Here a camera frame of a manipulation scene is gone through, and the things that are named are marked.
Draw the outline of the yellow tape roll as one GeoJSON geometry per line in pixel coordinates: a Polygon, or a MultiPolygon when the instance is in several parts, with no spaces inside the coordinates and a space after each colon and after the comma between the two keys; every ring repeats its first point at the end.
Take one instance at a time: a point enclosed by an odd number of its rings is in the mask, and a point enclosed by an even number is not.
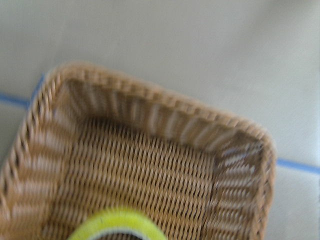
{"type": "Polygon", "coordinates": [[[142,240],[166,240],[163,231],[147,216],[129,208],[105,209],[86,219],[69,240],[97,240],[109,234],[131,234],[142,240]]]}

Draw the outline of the brown wicker basket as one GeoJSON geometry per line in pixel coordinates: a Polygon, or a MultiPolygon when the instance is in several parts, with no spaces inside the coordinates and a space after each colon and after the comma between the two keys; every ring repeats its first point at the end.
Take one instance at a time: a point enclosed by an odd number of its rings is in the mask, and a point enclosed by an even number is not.
{"type": "Polygon", "coordinates": [[[0,237],[142,212],[169,240],[262,240],[276,150],[256,123],[92,64],[48,73],[0,173],[0,237]]]}

